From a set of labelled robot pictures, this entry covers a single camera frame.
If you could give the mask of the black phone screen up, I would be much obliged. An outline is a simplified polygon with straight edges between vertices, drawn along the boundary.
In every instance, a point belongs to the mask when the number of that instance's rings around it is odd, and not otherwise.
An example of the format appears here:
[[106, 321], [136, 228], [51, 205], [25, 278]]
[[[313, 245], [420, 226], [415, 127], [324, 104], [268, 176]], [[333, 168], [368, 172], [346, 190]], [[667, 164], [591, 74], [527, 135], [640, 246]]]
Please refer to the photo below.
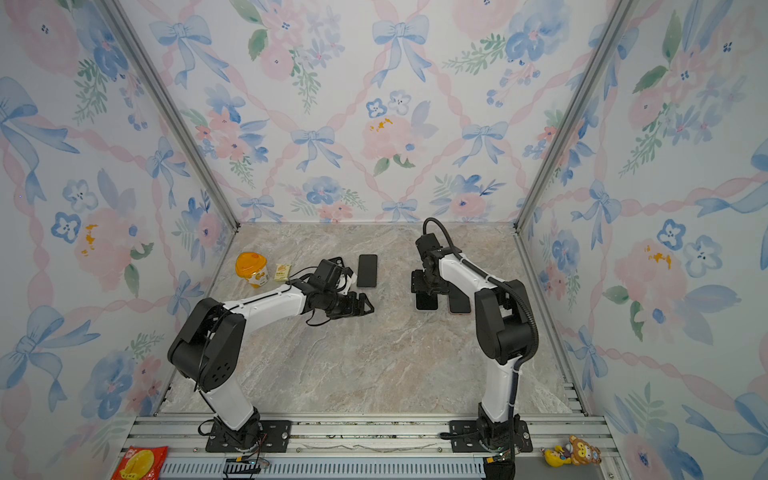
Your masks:
[[454, 285], [450, 287], [448, 299], [452, 314], [469, 314], [472, 311], [469, 297]]

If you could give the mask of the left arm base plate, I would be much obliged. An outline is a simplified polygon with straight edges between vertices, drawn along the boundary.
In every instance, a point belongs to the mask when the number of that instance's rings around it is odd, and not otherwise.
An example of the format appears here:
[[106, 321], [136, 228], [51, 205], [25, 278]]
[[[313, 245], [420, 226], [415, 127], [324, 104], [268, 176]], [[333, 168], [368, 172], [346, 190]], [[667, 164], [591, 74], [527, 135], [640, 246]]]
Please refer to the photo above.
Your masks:
[[207, 453], [285, 453], [293, 426], [290, 420], [256, 420], [233, 430], [217, 417], [212, 421], [211, 430], [202, 433]]

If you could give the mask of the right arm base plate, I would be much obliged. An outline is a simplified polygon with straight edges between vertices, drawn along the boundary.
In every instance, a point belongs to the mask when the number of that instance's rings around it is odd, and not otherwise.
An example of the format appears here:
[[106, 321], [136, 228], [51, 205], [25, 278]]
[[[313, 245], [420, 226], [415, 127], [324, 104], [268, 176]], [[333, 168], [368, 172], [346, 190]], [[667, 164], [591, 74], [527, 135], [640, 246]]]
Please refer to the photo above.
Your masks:
[[518, 454], [534, 450], [528, 425], [519, 416], [501, 423], [451, 420], [448, 431], [442, 432], [440, 438], [450, 442], [454, 453], [501, 454], [512, 449]]

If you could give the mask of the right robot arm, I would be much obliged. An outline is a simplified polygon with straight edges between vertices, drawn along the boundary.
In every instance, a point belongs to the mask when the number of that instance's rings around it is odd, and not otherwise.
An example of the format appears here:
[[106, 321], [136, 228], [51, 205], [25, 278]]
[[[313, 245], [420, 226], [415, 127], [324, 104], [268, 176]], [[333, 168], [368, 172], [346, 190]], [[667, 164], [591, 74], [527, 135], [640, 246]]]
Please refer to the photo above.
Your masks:
[[524, 432], [515, 413], [520, 367], [539, 346], [525, 286], [486, 272], [454, 245], [441, 245], [433, 233], [422, 234], [415, 245], [422, 261], [422, 267], [411, 273], [416, 308], [434, 310], [444, 295], [451, 312], [473, 314], [475, 336], [487, 359], [476, 426], [449, 437], [490, 451], [514, 449], [514, 436]]

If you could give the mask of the black phone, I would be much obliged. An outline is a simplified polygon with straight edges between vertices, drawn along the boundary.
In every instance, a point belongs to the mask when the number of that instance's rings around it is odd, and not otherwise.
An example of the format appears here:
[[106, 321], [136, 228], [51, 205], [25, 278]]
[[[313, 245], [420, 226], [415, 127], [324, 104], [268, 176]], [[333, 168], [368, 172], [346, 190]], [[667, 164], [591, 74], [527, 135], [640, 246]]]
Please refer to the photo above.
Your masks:
[[418, 311], [434, 311], [438, 309], [438, 296], [436, 294], [427, 294], [418, 292], [415, 294], [415, 305]]
[[356, 285], [359, 288], [375, 288], [378, 281], [378, 256], [361, 254], [358, 257]]

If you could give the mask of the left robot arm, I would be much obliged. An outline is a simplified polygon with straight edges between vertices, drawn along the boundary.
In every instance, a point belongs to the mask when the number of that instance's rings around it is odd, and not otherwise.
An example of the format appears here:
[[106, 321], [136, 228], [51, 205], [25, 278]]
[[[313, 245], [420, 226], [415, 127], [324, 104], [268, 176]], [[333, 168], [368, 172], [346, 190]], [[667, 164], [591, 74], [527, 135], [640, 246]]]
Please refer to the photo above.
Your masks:
[[168, 361], [193, 382], [213, 412], [208, 453], [254, 454], [260, 448], [284, 451], [291, 423], [274, 430], [263, 423], [235, 377], [243, 340], [277, 321], [321, 312], [328, 321], [363, 317], [375, 312], [364, 293], [351, 289], [354, 273], [339, 257], [323, 259], [311, 272], [290, 278], [269, 292], [246, 299], [200, 300], [172, 341]]

